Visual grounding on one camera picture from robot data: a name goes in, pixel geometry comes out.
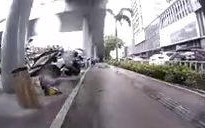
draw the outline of hedge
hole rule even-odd
[[[109,64],[144,74],[169,83],[205,90],[205,74],[184,66],[158,66],[127,61],[108,61]]]

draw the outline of parked car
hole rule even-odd
[[[198,48],[179,49],[171,56],[175,61],[205,61],[205,51]]]
[[[174,52],[162,52],[160,54],[154,54],[149,58],[149,64],[164,65],[170,60]]]
[[[143,59],[139,56],[133,56],[132,61],[138,62],[138,61],[143,61]]]

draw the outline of palm tree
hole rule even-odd
[[[129,8],[122,8],[117,15],[115,15],[111,9],[107,9],[106,11],[114,17],[115,36],[116,36],[116,38],[118,38],[118,28],[117,28],[118,22],[121,23],[122,20],[125,20],[129,24],[129,26],[131,26],[131,19],[127,15],[123,14],[123,12],[127,11],[127,12],[131,13],[131,15],[132,15],[132,11]],[[116,43],[116,59],[118,60],[118,43]]]

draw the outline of white lane line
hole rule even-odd
[[[69,95],[69,97],[66,99],[65,103],[63,104],[62,108],[56,115],[55,119],[52,121],[50,128],[61,128],[67,113],[72,105],[73,100],[75,99],[80,87],[82,86],[83,80],[85,79],[86,73],[89,71],[90,67],[87,68],[87,70],[84,72],[83,76],[79,80],[76,87],[73,89],[72,93]]]

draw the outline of concrete pillar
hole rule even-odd
[[[13,0],[2,35],[2,85],[13,92],[11,71],[25,64],[24,44],[33,0]]]
[[[89,26],[89,20],[83,20],[83,49],[88,58],[92,57],[92,33]]]
[[[96,46],[96,56],[103,61],[104,59],[104,19],[105,10],[94,10],[91,14],[93,43]]]
[[[93,58],[96,59],[97,58],[97,46],[93,45]]]

